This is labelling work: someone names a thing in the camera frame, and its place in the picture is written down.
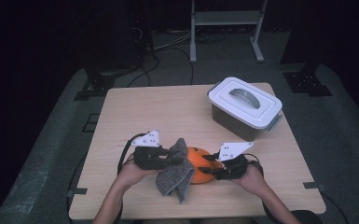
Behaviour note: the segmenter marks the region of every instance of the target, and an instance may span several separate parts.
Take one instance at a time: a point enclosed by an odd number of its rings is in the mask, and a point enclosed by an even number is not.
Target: wooden table
[[[255,83],[273,94],[267,83]],[[243,141],[212,119],[207,91],[213,85],[147,87],[110,90],[104,102],[90,151],[69,216],[93,219],[114,181],[117,163],[127,141],[138,133],[159,131],[160,142],[169,148],[183,137],[188,147],[215,153],[224,142]],[[291,210],[325,211],[318,189],[305,189],[313,182],[310,170],[283,115],[270,132],[263,132],[248,150],[264,167],[265,178]],[[156,175],[147,176],[124,196],[123,219],[177,217],[256,217],[265,212],[260,199],[227,180],[191,185],[179,203],[175,193],[162,196]]]

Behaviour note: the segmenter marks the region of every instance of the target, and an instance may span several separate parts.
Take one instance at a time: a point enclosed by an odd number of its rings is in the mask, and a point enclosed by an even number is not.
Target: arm
[[[107,192],[104,202],[95,217],[93,224],[113,223],[123,203],[124,193],[147,175],[157,173],[155,170],[142,170],[133,162],[131,154],[124,163],[121,172],[117,175]]]
[[[256,166],[248,165],[247,172],[240,179],[232,179],[231,181],[259,197],[272,215],[282,223],[300,223],[267,184]]]

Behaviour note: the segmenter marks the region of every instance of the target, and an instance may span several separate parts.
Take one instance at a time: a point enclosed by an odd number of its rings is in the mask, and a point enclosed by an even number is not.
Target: white plastic container
[[[227,77],[208,92],[213,119],[246,141],[270,131],[280,120],[282,102],[235,77]]]

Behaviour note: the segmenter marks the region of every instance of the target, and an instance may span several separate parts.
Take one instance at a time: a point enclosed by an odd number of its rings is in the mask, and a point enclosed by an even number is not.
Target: container handle
[[[231,94],[233,96],[238,96],[239,95],[241,97],[245,97],[246,99],[248,99],[252,103],[254,108],[256,108],[256,109],[260,108],[260,102],[249,91],[246,91],[244,89],[234,89],[234,90],[230,91],[229,94]]]

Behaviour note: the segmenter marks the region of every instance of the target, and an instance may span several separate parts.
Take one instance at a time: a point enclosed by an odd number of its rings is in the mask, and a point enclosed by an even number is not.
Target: container lid
[[[235,77],[208,92],[211,103],[255,129],[266,129],[282,109],[275,96]]]

